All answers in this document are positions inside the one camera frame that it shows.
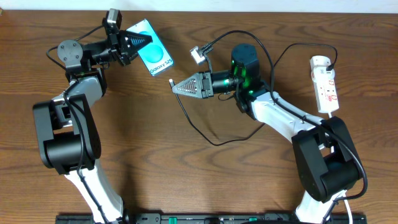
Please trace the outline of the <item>Galaxy S25 smartphone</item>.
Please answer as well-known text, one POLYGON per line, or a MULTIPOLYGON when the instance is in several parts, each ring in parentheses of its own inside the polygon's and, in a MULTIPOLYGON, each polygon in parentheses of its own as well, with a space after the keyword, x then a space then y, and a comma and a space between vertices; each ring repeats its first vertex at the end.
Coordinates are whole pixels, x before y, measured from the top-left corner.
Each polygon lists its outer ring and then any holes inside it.
POLYGON ((149 73, 155 77, 174 65, 174 60, 147 19, 131 26, 127 31, 149 35, 152 42, 138 51, 149 73))

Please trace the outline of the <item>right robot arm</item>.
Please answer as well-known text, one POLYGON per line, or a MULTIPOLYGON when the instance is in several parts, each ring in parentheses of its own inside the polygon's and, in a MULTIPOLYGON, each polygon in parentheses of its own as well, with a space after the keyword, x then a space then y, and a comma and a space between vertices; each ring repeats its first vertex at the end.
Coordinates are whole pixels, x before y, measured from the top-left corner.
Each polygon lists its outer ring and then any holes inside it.
POLYGON ((256 49, 239 44, 231 53, 231 67, 194 73, 171 84, 176 96, 205 99, 230 94, 238 108, 252 119, 285 137, 294 150, 298 176, 304 188, 294 218, 301 223, 353 223, 354 216, 332 214, 348 203, 348 190, 366 173, 345 122, 336 116, 322 118, 291 105, 260 76, 256 49))

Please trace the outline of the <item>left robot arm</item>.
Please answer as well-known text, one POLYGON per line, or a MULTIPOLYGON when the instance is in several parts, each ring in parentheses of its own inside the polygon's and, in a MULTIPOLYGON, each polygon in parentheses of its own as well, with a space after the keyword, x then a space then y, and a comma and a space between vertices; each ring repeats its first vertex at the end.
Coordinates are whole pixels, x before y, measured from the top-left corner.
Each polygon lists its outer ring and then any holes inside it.
POLYGON ((100 162, 101 141, 91 107, 107 89, 105 66, 129 65, 152 37, 126 30, 107 31, 102 41, 64 40, 54 49, 69 82, 61 94, 33 108, 40 158, 67 178, 91 209, 93 223, 131 223, 124 200, 108 182, 100 162))

